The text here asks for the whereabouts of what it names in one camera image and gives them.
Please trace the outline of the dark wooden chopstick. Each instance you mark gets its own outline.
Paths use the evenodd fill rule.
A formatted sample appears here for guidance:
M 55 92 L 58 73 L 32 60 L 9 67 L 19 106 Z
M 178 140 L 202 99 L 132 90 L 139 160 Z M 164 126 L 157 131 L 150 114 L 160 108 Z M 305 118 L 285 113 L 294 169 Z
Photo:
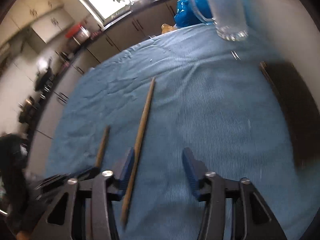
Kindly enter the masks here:
M 133 164 L 132 173 L 131 173 L 131 176 L 129 179 L 127 191 L 124 196 L 124 200 L 123 200 L 123 204 L 122 204 L 122 208 L 121 208 L 120 222 L 121 222 L 121 225 L 123 228 L 126 227 L 128 216 L 129 216 L 131 197 L 132 197 L 132 192 L 133 192 L 133 188 L 134 188 L 134 184 L 135 184 L 135 176 L 136 176 L 136 172 L 137 172 L 137 168 L 138 168 L 138 164 L 139 164 L 140 149 L 141 149 L 141 146 L 143 143 L 146 124 L 148 122 L 149 110 L 150 110 L 150 106 L 151 106 L 155 83 L 156 83 L 156 78 L 153 77 L 151 80 L 151 83 L 150 83 L 150 88 L 149 88 L 149 91 L 148 91 L 148 94 L 146 97 L 146 102 L 145 102 L 145 105 L 143 108 L 143 113 L 142 113 L 142 116 L 140 119 L 138 131 L 137 131 L 136 142 L 135 142 L 135 146 L 134 146 L 135 162 Z

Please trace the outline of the wok with lid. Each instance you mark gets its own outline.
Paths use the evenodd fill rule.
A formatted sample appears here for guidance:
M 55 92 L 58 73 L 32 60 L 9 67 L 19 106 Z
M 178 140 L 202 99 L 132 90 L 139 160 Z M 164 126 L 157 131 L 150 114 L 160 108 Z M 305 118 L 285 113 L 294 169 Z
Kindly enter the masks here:
M 36 92 L 42 90 L 46 85 L 47 81 L 52 77 L 53 71 L 51 68 L 52 58 L 50 57 L 47 61 L 40 61 L 37 73 L 36 73 L 36 80 L 34 90 Z

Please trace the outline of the red basin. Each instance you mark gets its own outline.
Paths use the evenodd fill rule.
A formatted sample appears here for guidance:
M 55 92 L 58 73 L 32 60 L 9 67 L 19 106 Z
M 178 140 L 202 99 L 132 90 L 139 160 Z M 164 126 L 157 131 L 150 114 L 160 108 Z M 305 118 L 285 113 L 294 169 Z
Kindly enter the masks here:
M 69 31 L 65 34 L 66 38 L 71 38 L 73 37 L 82 27 L 81 23 L 78 23 L 74 26 L 71 27 L 71 29 L 69 29 Z

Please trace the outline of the silver rice cooker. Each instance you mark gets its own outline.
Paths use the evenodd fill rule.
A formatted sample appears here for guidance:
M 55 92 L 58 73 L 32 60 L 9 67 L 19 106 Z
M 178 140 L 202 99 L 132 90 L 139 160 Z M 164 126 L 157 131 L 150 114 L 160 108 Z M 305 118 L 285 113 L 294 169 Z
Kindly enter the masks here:
M 73 36 L 77 44 L 83 44 L 88 38 L 90 38 L 91 32 L 84 27 L 80 27 L 79 31 Z

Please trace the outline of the blue plastic bag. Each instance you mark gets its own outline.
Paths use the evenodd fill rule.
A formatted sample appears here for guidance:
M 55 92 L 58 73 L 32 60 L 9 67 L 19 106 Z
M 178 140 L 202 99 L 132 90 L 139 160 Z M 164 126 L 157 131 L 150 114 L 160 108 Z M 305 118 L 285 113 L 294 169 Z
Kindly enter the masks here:
M 195 0 L 195 3 L 204 17 L 212 18 L 212 12 L 207 0 Z M 177 28 L 184 28 L 201 23 L 201 21 L 193 12 L 190 0 L 177 1 L 176 15 L 174 16 L 174 20 Z

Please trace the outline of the blue towel table cloth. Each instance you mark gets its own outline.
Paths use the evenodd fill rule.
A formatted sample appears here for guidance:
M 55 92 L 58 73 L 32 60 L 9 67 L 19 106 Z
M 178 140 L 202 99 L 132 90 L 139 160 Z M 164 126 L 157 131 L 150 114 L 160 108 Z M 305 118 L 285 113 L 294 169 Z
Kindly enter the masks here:
M 256 33 L 227 42 L 196 25 L 151 38 L 85 74 L 57 126 L 46 175 L 94 163 L 103 131 L 103 168 L 135 143 L 151 79 L 156 80 L 127 228 L 121 239 L 195 239 L 202 206 L 191 195 L 182 151 L 228 179 L 247 177 L 288 239 L 309 219 L 292 162 L 287 125 L 258 68 L 279 54 Z

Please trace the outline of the wooden chopstick angled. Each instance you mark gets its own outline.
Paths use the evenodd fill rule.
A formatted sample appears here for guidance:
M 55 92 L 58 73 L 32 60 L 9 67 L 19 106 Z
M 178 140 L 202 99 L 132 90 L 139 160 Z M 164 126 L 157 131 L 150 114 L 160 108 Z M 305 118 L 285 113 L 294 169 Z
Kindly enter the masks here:
M 101 168 L 104 154 L 105 154 L 105 147 L 108 142 L 109 132 L 110 132 L 110 127 L 107 125 L 104 130 L 103 137 L 102 137 L 102 140 L 99 145 L 99 149 L 98 149 L 98 153 L 97 153 L 97 157 L 96 157 L 96 161 L 95 161 L 96 168 Z

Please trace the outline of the yellow plastic bag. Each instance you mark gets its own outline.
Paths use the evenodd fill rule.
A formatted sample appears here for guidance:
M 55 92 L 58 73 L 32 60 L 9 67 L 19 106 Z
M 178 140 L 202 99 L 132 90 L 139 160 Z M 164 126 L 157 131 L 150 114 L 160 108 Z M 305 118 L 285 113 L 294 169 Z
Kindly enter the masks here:
M 161 26 L 162 34 L 169 33 L 171 31 L 175 31 L 177 28 L 175 26 L 170 26 L 168 24 L 163 24 Z

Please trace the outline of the clear glass mug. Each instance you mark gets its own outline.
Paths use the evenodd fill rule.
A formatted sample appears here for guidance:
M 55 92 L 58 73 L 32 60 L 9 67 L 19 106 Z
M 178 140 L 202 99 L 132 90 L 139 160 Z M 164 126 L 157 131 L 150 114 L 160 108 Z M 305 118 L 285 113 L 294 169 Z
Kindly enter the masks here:
M 211 17 L 200 10 L 199 0 L 189 0 L 195 16 L 204 24 L 215 25 L 217 35 L 227 41 L 243 41 L 248 37 L 242 0 L 205 0 Z

